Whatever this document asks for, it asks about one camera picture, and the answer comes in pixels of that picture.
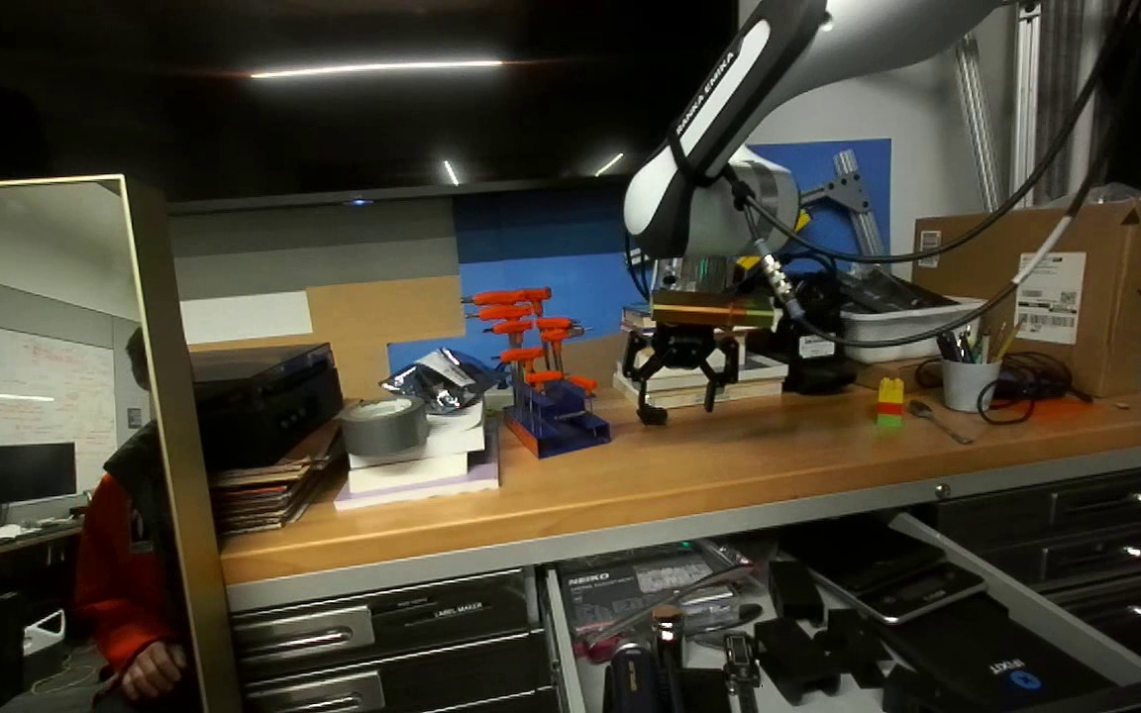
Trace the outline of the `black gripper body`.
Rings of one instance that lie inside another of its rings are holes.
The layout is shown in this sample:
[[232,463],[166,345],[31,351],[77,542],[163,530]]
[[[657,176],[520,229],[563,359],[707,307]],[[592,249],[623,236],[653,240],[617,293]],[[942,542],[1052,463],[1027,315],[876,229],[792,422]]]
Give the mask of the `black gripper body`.
[[664,367],[701,373],[701,356],[712,345],[728,345],[741,376],[741,340],[777,326],[777,307],[745,299],[650,299],[623,315],[628,356],[623,373],[629,376],[629,356],[664,356]]

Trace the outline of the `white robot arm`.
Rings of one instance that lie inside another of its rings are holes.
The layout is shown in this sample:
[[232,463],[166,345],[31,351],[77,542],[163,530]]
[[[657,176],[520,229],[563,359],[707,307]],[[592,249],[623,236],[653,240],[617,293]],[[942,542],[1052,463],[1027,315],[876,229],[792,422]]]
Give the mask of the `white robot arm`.
[[[837,83],[922,62],[1007,0],[761,0],[712,80],[623,195],[623,224],[648,257],[737,252],[751,207],[751,139]],[[1091,396],[1141,392],[1141,196],[1062,211],[922,216],[947,236],[914,257],[937,286],[979,297],[1007,332],[1052,345]]]

